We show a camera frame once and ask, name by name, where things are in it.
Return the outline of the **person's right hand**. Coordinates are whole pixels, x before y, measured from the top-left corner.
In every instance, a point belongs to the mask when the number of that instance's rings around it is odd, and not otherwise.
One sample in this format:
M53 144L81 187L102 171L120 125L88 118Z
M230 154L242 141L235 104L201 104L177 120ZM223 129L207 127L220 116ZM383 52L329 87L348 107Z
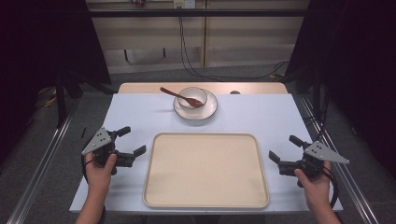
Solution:
M300 169L294 173L304 187L307 206L314 214L332 210L329 201L330 180L325 174L311 180Z

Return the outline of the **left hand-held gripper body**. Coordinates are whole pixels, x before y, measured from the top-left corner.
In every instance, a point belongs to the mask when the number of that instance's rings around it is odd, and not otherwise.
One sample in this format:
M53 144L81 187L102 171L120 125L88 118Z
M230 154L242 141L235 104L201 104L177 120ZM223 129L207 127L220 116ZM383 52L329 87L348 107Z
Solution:
M101 165L105 165L110 154L120 155L115 145L117 138L117 131L108 131L105 127L101 127L96 134L86 142L81 151L81 155L85 156L92 152L94 160Z

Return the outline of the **black metal stand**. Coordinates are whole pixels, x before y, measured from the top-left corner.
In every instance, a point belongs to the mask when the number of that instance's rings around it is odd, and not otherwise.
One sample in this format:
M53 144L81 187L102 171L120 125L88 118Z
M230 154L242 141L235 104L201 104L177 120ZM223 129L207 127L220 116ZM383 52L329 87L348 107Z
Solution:
M58 108L58 124L57 127L60 128L64 121L66 120L66 105L64 100L64 84L63 84L63 72L60 71L56 77L56 101Z

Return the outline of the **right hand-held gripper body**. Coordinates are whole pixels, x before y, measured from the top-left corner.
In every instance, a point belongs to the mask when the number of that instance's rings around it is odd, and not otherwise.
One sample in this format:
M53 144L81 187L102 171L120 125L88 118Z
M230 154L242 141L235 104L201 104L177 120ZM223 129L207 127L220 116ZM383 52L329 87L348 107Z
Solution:
M349 160L316 141L312 144L299 141L297 147L303 149L303 158L299 161L299 168L308 178L317 178L321 175L325 161L349 164Z

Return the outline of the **white plate with dark rim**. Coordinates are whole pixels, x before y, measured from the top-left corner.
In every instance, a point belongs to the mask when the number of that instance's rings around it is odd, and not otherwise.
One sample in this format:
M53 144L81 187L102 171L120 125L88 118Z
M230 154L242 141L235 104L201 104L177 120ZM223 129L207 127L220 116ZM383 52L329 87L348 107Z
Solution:
M176 113L183 119L188 119L188 120L208 119L209 117L214 115L218 109L218 105L219 105L218 99L211 91L205 89L203 90L207 94L207 100L203 106L193 109L182 108L178 104L176 97L174 99L174 110L176 111Z

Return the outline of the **person's left hand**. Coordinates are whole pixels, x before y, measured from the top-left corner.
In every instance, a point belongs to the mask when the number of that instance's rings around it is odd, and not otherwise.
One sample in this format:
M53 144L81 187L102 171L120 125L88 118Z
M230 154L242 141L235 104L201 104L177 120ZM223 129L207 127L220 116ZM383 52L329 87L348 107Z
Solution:
M96 163L93 154L90 152L86 155L86 176L88 178L89 193L107 195L111 182L111 172L115 165L117 156L111 154L104 166Z

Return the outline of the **dark red wooden spoon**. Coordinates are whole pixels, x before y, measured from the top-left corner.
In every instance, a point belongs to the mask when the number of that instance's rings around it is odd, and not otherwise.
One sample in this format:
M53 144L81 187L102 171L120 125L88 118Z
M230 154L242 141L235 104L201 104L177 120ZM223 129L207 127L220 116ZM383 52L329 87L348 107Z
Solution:
M204 105L201 101L199 101L197 99L182 96L182 95L180 95L178 93L169 91L168 89L166 89L164 87L160 87L160 91L162 91L164 93L167 93L167 94L170 94L172 96L175 96L177 98L181 98L181 99L185 100L189 105L191 105L194 108L199 108L199 107Z

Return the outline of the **beige rectangular tray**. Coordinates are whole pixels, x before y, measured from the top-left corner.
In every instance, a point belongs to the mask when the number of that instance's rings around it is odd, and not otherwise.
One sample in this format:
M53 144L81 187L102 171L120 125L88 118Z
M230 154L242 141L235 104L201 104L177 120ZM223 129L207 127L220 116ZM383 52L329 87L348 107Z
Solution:
M264 208L269 193L256 138L248 133L157 134L144 201L159 208Z

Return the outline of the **wall power socket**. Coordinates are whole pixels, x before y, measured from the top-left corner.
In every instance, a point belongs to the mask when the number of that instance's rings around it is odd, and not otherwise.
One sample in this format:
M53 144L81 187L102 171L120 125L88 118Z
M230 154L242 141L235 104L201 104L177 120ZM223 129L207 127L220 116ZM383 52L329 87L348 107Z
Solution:
M173 0L174 8L176 9L195 9L195 0Z

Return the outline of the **aluminium rail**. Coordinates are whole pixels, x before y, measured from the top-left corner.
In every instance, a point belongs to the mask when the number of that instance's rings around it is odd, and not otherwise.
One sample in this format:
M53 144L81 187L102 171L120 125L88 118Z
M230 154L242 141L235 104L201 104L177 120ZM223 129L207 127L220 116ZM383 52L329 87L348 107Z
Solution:
M319 141L337 152L337 148L333 140L325 128L321 127L321 123L318 121L318 119L313 117L312 122L316 132L320 134ZM379 224L377 218L375 217L374 211L372 210L370 204L366 200L366 197L363 195L360 187L356 183L347 166L345 164L335 164L333 168L340 177L341 183L345 187L351 201L359 212L362 222L364 224Z
M64 121L56 128L54 135L46 148L45 154L42 156L40 163L35 169L33 177L30 179L25 191L19 198L15 208L7 220L7 224L24 224L33 202L35 201L35 197L47 175L49 167L68 131L79 102L80 100L77 99L71 103L69 112L66 114Z

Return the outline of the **white bowl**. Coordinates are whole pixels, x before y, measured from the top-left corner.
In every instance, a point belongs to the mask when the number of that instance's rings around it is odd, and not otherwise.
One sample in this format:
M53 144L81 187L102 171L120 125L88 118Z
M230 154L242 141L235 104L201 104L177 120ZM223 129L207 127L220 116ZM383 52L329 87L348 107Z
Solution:
M180 93L181 96L187 97L187 98L193 98L198 100L199 102L204 105L207 100L207 94L203 89L196 88L196 87L188 87L183 89ZM186 100L177 97L177 102L182 108L188 108L188 109L193 109L193 106L190 105Z

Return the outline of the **dark curtain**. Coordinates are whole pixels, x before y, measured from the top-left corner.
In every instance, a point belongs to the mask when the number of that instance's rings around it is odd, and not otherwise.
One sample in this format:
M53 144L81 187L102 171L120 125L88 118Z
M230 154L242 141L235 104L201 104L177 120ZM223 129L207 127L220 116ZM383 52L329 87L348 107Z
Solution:
M396 179L396 0L309 0L286 76L330 92Z
M57 79L110 82L86 0L0 0L0 164Z

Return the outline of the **pale blue table mat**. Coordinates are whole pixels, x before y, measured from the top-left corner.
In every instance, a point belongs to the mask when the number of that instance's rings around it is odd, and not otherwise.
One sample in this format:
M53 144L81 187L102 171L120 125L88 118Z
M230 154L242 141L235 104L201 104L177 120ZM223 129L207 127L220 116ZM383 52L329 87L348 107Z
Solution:
M120 168L112 178L106 210L140 215L270 214L306 210L304 191L296 178L281 175L269 157L275 152L284 161L297 161L301 148L289 137L311 138L298 108L289 94L219 94L218 109L208 119L188 120L174 110L174 98L163 93L119 93L114 95L104 127L110 131L129 126L131 132L116 141L121 152L146 146L147 151L130 168ZM262 155L269 203L261 209L247 208L159 208L144 201L144 190L153 140L159 133L248 133Z

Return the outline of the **black horizontal frame bar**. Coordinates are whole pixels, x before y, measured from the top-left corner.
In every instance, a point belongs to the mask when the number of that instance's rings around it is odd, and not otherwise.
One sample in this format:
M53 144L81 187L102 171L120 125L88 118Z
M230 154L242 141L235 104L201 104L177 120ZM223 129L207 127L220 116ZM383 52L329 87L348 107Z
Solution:
M93 9L93 18L143 17L304 17L306 9Z

